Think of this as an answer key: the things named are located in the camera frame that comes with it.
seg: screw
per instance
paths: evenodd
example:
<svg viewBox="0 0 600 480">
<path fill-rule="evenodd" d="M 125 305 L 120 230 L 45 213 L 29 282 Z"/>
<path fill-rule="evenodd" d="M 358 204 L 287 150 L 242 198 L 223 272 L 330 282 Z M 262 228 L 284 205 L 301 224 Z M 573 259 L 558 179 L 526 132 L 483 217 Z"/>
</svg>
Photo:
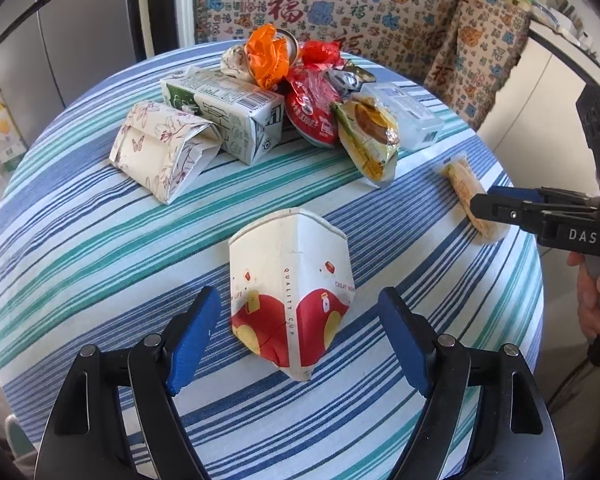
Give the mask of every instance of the screw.
<svg viewBox="0 0 600 480">
<path fill-rule="evenodd" d="M 456 344 L 456 340 L 452 335 L 449 334 L 441 334 L 438 336 L 438 342 L 442 346 L 451 347 Z"/>
<path fill-rule="evenodd" d="M 512 345 L 511 343 L 504 345 L 503 350 L 505 354 L 510 355 L 511 357 L 518 357 L 518 355 L 520 355 L 520 350 L 518 350 L 518 347 Z"/>
<path fill-rule="evenodd" d="M 85 345 L 80 348 L 80 355 L 82 357 L 91 357 L 96 353 L 96 345 Z"/>
<path fill-rule="evenodd" d="M 160 334 L 149 334 L 144 338 L 144 346 L 158 346 L 162 341 Z"/>
</svg>

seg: red plastic wrapper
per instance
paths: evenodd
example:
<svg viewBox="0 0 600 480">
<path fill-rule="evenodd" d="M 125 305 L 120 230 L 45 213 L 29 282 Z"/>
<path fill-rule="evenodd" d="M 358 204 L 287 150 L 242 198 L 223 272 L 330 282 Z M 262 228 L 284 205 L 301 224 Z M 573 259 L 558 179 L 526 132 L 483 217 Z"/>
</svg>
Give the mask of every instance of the red plastic wrapper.
<svg viewBox="0 0 600 480">
<path fill-rule="evenodd" d="M 337 42 L 325 43 L 323 41 L 309 40 L 302 47 L 302 62 L 308 64 L 330 64 L 341 66 L 344 64 L 340 57 L 340 46 Z"/>
<path fill-rule="evenodd" d="M 286 80 L 292 88 L 285 97 L 286 116 L 310 143 L 333 148 L 338 142 L 338 125 L 331 103 L 342 102 L 338 92 L 312 67 L 295 66 Z"/>
</svg>

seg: striped tablecloth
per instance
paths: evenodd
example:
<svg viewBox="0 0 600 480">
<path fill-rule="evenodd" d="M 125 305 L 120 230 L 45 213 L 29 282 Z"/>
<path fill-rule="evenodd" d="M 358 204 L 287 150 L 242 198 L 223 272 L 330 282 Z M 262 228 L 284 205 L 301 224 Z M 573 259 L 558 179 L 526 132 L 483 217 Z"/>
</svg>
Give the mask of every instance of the striped tablecloth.
<svg viewBox="0 0 600 480">
<path fill-rule="evenodd" d="M 224 303 L 192 384 L 175 398 L 213 479 L 384 478 L 424 400 L 407 384 L 374 305 L 395 286 L 438 332 L 467 346 L 522 348 L 533 365 L 542 318 L 534 239 L 511 228 L 483 245 L 448 182 L 432 171 L 467 152 L 485 188 L 509 180 L 449 108 L 395 73 L 358 59 L 445 120 L 440 142 L 400 152 L 396 181 L 374 190 L 343 150 L 288 132 L 255 166 L 222 153 L 170 206 L 107 164 L 131 105 L 160 99 L 158 79 L 215 67 L 231 43 L 155 57 L 112 76 L 62 113 L 27 153 L 0 204 L 0 379 L 40 442 L 78 349 L 122 348 L 158 332 L 203 285 Z M 227 239 L 269 212 L 304 206 L 349 236 L 356 299 L 308 383 L 249 353 L 229 324 Z M 130 391 L 121 394 L 139 470 L 154 475 Z M 447 471 L 468 445 L 477 392 L 466 396 Z"/>
</svg>

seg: red and white paper cup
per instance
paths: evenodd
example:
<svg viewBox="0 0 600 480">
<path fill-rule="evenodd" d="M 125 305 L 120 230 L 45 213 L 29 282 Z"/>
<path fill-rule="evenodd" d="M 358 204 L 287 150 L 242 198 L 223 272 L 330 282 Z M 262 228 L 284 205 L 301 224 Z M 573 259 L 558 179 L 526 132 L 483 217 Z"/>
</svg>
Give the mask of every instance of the red and white paper cup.
<svg viewBox="0 0 600 480">
<path fill-rule="evenodd" d="M 355 295 L 346 235 L 300 208 L 229 240 L 232 330 L 251 351 L 308 381 Z"/>
</svg>

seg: clear plastic box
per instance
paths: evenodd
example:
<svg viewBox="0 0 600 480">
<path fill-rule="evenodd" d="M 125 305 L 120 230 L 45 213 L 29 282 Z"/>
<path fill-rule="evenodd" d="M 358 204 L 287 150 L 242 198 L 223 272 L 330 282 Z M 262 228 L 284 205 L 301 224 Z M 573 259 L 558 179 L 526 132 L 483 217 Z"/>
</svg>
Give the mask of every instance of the clear plastic box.
<svg viewBox="0 0 600 480">
<path fill-rule="evenodd" d="M 360 95 L 375 97 L 395 116 L 400 146 L 415 151 L 436 142 L 445 121 L 394 83 L 365 83 Z"/>
</svg>

